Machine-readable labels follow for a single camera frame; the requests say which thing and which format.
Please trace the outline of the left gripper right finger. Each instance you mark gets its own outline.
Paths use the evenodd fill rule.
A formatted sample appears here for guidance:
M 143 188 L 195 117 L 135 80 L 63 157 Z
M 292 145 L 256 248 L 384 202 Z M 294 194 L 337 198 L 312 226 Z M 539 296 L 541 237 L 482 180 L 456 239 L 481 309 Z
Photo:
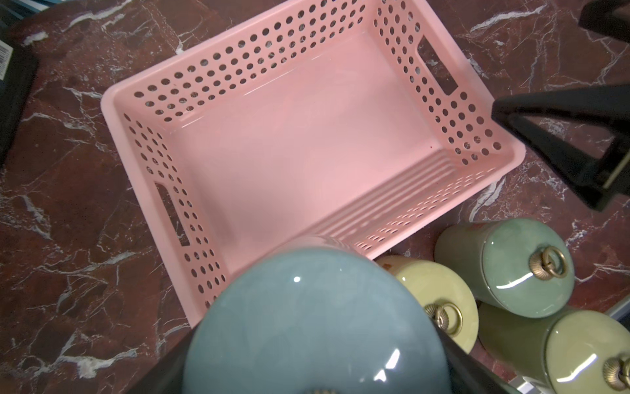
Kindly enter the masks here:
M 504 380 L 465 353 L 444 331 L 437 330 L 446 354 L 453 393 L 519 394 Z

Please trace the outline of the pink plastic basket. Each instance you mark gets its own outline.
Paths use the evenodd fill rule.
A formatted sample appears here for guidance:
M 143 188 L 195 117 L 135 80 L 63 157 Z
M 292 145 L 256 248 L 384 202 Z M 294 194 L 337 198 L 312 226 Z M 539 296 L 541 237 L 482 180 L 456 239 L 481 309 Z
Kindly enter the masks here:
M 425 1 L 288 1 L 101 109 L 185 316 L 295 238 L 370 259 L 523 162 Z

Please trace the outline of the olive tea canister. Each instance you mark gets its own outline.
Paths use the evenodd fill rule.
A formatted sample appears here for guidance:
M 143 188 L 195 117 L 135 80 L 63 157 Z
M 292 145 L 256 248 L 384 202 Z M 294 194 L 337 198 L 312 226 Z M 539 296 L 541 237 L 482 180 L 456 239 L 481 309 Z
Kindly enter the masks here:
M 399 255 L 380 257 L 377 264 L 405 286 L 464 352 L 472 351 L 479 331 L 477 302 L 457 273 L 442 264 Z
M 566 306 L 525 318 L 483 304 L 479 340 L 541 392 L 629 392 L 629 331 L 603 313 Z

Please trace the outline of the blue-grey tea canister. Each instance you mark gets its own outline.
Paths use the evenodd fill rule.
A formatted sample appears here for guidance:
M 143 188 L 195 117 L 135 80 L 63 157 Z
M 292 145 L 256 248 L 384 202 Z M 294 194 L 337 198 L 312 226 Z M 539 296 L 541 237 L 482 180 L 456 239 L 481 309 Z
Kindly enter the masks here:
M 413 295 L 333 244 L 247 269 L 195 330 L 185 393 L 449 393 L 446 354 Z

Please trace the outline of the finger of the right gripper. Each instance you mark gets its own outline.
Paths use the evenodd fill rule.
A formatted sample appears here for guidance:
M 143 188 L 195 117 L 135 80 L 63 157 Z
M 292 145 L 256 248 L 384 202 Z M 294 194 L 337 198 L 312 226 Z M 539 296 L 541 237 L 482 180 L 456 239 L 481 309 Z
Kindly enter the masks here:
M 623 42 L 629 41 L 629 13 L 621 12 L 629 0 L 597 0 L 587 3 L 578 25 L 585 30 Z
M 628 84 L 499 98 L 492 119 L 537 154 L 588 208 L 601 212 L 616 196 L 629 196 Z M 612 141 L 604 153 L 594 154 L 544 128 L 543 119 L 606 130 Z

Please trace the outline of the green tea canister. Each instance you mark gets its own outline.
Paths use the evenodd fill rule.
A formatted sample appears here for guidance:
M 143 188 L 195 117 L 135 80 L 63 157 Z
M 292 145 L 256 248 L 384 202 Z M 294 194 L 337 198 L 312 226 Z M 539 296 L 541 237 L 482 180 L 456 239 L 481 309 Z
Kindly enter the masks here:
M 525 318 L 557 313 L 574 291 L 574 261 L 564 240 L 529 218 L 446 228 L 434 259 L 455 271 L 477 300 Z

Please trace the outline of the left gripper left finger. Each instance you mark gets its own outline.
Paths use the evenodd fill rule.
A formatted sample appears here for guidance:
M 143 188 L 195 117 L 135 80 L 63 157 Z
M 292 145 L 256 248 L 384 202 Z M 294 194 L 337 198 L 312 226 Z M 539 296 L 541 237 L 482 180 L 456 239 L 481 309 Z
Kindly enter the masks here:
M 196 331 L 193 328 L 127 393 L 182 394 L 185 361 Z

